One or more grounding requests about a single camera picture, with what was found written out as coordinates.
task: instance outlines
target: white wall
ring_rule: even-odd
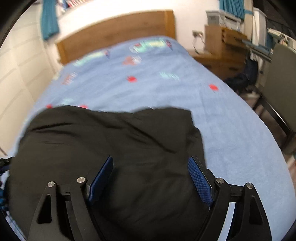
[[[31,6],[0,48],[0,147],[8,152],[53,70],[41,39],[41,5]]]
[[[177,40],[187,49],[193,49],[192,30],[204,31],[207,24],[206,10],[219,9],[219,0],[93,0],[75,9],[69,10],[59,17],[60,34],[48,43],[48,53],[55,70],[61,66],[54,41],[103,19],[136,11],[173,9],[176,18]],[[199,39],[196,48],[202,49]]]

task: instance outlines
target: mattress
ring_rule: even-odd
[[[62,105],[106,112],[190,110],[202,134],[207,168],[229,184],[255,185],[273,240],[280,241],[295,221],[292,180],[268,128],[245,101],[171,38],[127,41],[66,65],[37,100],[24,128],[45,108]],[[17,142],[10,155],[16,150]],[[231,203],[221,241],[226,240],[233,211]]]

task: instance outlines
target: metal screw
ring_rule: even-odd
[[[254,185],[252,183],[247,183],[247,188],[252,189]]]
[[[51,181],[51,182],[49,182],[47,185],[48,185],[49,188],[52,188],[52,187],[54,186],[54,182]]]
[[[84,181],[85,181],[85,178],[84,177],[77,178],[77,182],[78,183],[83,183]]]
[[[216,181],[217,181],[217,183],[220,183],[220,184],[225,182],[225,180],[223,178],[220,178],[220,177],[216,178]]]

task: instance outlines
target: dark clothing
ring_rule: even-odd
[[[28,236],[50,181],[68,184],[102,165],[114,168],[92,211],[107,240],[194,240],[208,207],[187,169],[205,165],[191,113],[147,109],[106,113],[66,106],[47,109],[28,126],[10,168],[9,209]]]

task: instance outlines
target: power outlet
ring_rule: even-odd
[[[199,36],[203,37],[203,32],[192,30],[192,35],[194,38],[199,37]]]

